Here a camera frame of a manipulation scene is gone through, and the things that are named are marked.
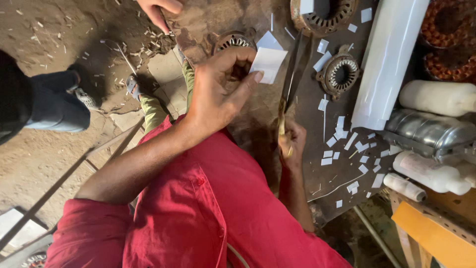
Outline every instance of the hand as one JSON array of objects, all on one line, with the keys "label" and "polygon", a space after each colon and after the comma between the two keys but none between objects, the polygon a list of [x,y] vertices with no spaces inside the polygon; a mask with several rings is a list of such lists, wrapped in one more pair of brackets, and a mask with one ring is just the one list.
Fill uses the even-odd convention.
[{"label": "hand", "polygon": [[281,162],[291,171],[301,172],[302,152],[306,144],[306,129],[291,119],[285,120],[284,135],[278,137],[278,145],[281,150]]},{"label": "hand", "polygon": [[164,33],[168,33],[169,28],[160,14],[160,7],[175,14],[179,14],[183,8],[182,3],[177,0],[137,0],[137,3],[149,16],[152,23],[164,31]]},{"label": "hand", "polygon": [[232,91],[224,88],[226,76],[250,66],[255,56],[252,48],[227,48],[196,66],[192,103],[184,118],[192,123],[194,133],[208,137],[227,126],[239,113],[263,78],[263,72],[248,74]]}]

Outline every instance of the olive green pants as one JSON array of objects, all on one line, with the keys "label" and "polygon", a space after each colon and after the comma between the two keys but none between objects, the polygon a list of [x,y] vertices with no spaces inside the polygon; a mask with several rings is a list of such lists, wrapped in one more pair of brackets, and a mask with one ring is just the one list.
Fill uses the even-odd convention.
[{"label": "olive green pants", "polygon": [[[192,102],[193,82],[195,81],[195,72],[187,61],[183,62],[182,67],[183,77],[185,78],[185,84],[187,85],[187,113]],[[145,112],[146,127],[145,134],[149,133],[152,129],[158,127],[167,117],[168,113],[162,109],[160,102],[156,97],[149,95],[142,95],[140,98],[140,106]]]}]

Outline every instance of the blue jeans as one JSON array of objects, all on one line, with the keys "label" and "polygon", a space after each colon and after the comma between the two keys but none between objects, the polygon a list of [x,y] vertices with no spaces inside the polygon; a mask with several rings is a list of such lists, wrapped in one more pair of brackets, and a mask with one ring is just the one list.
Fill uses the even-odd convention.
[{"label": "blue jeans", "polygon": [[30,78],[33,91],[31,118],[25,127],[80,132],[89,127],[87,107],[66,90],[78,87],[74,71],[41,74]]}]

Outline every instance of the scissors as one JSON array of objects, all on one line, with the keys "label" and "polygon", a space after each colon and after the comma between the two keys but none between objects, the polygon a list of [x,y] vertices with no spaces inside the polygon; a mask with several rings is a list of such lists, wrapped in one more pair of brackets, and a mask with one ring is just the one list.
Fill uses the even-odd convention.
[{"label": "scissors", "polygon": [[[293,48],[291,50],[291,56],[289,58],[289,65],[288,70],[286,71],[286,77],[284,79],[284,86],[283,86],[283,93],[281,95],[281,100],[279,102],[279,109],[278,109],[278,135],[284,136],[285,134],[285,113],[288,111],[289,107],[294,101],[294,96],[296,95],[296,91],[298,90],[299,83],[301,82],[302,75],[304,74],[304,70],[307,68],[307,64],[309,60],[312,58],[312,52],[314,47],[314,35],[311,33],[309,37],[309,41],[306,44],[304,51],[299,58],[298,64],[297,57],[299,46],[303,42],[303,29],[299,31],[297,37],[294,41]],[[289,152],[287,154],[287,158],[289,158],[293,154],[293,148],[289,148]]]}]

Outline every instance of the man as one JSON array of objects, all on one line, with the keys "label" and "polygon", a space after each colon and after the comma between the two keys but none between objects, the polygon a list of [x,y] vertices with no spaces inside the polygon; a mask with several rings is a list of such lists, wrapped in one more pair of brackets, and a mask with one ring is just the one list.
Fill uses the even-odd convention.
[{"label": "man", "polygon": [[83,89],[92,90],[87,72],[74,64],[64,72],[27,77],[14,58],[0,50],[0,144],[23,127],[79,132],[89,127],[88,108],[96,101]]},{"label": "man", "polygon": [[[173,125],[166,116],[154,129],[148,114],[162,114],[159,106],[128,79],[145,106],[147,133],[66,202],[47,267],[350,267],[313,234],[302,177],[306,130],[287,120],[277,199],[225,129],[263,73],[232,91],[224,88],[226,75],[255,55],[228,48],[197,66],[187,80],[188,113]],[[137,196],[131,216],[128,204]]]}]

